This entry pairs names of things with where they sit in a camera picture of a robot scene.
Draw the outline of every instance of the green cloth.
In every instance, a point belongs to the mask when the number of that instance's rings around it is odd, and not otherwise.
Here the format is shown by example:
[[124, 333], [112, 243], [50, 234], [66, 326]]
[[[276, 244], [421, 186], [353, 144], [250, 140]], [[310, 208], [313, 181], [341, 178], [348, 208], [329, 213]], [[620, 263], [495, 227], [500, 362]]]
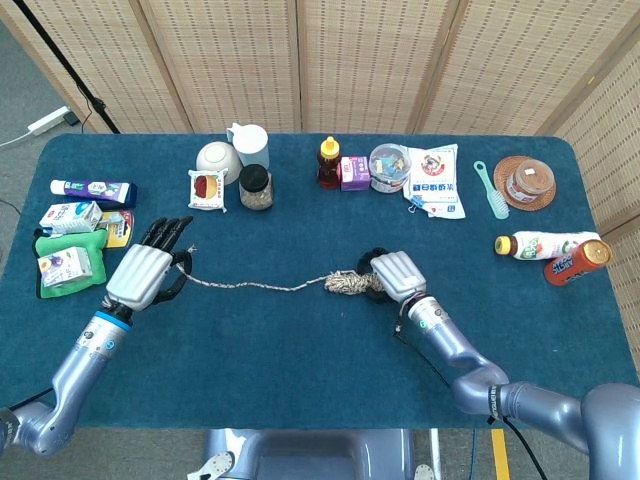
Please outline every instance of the green cloth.
[[75, 282], [63, 283], [55, 287], [45, 287], [42, 285], [40, 269], [36, 268], [36, 296], [38, 298], [64, 297], [84, 290], [91, 285], [99, 285], [107, 281], [107, 272], [104, 269], [104, 261], [102, 259], [102, 249], [107, 244], [106, 230], [98, 229], [91, 233], [72, 233], [56, 238], [45, 237], [36, 232], [36, 237], [33, 243], [36, 258], [51, 255], [69, 247], [82, 247], [87, 250], [92, 272], [90, 277], [76, 280]]

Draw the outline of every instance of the blue ring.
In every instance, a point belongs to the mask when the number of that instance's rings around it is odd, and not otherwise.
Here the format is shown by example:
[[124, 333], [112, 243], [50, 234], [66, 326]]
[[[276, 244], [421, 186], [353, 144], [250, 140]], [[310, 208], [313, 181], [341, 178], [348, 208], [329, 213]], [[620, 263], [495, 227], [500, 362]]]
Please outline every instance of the blue ring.
[[116, 327], [120, 327], [125, 332], [128, 332], [129, 330], [131, 330], [131, 327], [129, 325], [127, 325], [126, 323], [124, 323], [121, 320], [118, 320], [115, 317], [112, 317], [108, 313], [97, 311], [96, 313], [94, 313], [94, 316], [96, 316], [98, 318], [101, 318], [103, 320], [106, 320], [109, 323], [113, 323]]

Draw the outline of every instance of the blue tablecloth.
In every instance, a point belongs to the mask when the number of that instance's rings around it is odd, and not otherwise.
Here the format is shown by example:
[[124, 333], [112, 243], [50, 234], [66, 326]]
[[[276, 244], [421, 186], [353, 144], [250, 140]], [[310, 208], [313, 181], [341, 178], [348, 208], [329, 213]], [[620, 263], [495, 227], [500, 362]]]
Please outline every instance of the blue tablecloth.
[[[194, 275], [296, 285], [354, 268], [373, 247], [404, 250], [429, 291], [478, 349], [513, 381], [576, 397], [611, 381], [635, 382], [605, 270], [567, 288], [550, 286], [544, 262], [493, 253], [496, 235], [518, 230], [593, 230], [571, 147], [557, 138], [339, 135], [342, 151], [367, 155], [381, 143], [459, 145], [465, 220], [411, 214], [400, 194], [326, 191], [315, 179], [321, 135], [270, 136], [275, 203], [243, 208], [237, 183], [228, 213], [187, 208], [198, 150], [216, 135], [63, 135], [43, 151], [0, 284], [0, 405], [30, 396], [50, 378], [94, 310], [104, 285], [38, 300], [33, 230], [56, 197], [52, 179], [131, 181], [139, 186], [136, 240], [160, 216], [194, 215], [178, 247], [195, 245]], [[538, 213], [493, 218], [476, 160], [493, 170], [508, 155], [531, 155], [554, 170], [558, 192]], [[124, 252], [106, 252], [111, 274]], [[83, 425], [152, 427], [462, 427], [425, 363], [392, 337], [397, 307], [364, 296], [189, 283], [173, 302], [136, 314], [134, 328], [91, 393]], [[456, 372], [434, 362], [448, 378]]]

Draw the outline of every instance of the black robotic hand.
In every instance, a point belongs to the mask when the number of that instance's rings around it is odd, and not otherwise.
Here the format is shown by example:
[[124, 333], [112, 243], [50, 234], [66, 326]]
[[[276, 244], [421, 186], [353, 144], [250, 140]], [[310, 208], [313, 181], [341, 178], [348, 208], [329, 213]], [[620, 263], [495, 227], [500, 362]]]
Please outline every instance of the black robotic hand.
[[160, 291], [171, 267], [182, 263], [185, 273], [191, 273], [191, 254], [187, 250], [171, 252], [184, 228], [193, 217], [167, 220], [159, 218], [145, 233], [139, 244], [133, 245], [107, 284], [105, 307], [140, 311], [149, 305], [172, 300], [187, 281], [181, 274], [173, 285]]

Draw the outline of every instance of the gray floor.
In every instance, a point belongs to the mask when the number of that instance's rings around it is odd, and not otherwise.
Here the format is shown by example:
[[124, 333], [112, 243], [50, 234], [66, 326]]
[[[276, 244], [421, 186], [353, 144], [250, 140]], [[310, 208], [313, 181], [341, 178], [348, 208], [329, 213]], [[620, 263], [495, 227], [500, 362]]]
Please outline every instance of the gray floor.
[[[0, 58], [4, 65], [0, 69], [2, 143], [26, 132], [28, 124], [62, 106], [63, 102], [2, 24]], [[22, 208], [38, 156], [46, 142], [55, 135], [78, 130], [60, 125], [41, 136], [0, 147], [0, 198]], [[17, 221], [18, 216], [11, 208], [0, 205], [0, 273], [14, 241]], [[125, 400], [122, 399], [123, 407], [126, 407]], [[588, 464], [584, 456], [535, 432], [525, 431], [524, 434], [550, 479], [587, 478]], [[469, 430], [440, 432], [443, 478], [446, 480], [469, 478], [471, 435]], [[184, 479], [186, 472], [199, 468], [203, 445], [204, 433], [196, 430], [79, 429], [70, 445], [53, 458], [37, 458], [15, 448], [9, 449], [0, 461], [0, 478]], [[426, 434], [418, 432], [418, 460], [428, 463], [425, 445]], [[524, 449], [510, 432], [507, 433], [507, 450], [511, 478], [539, 478]], [[479, 432], [476, 451], [476, 478], [494, 479], [491, 439], [487, 431]]]

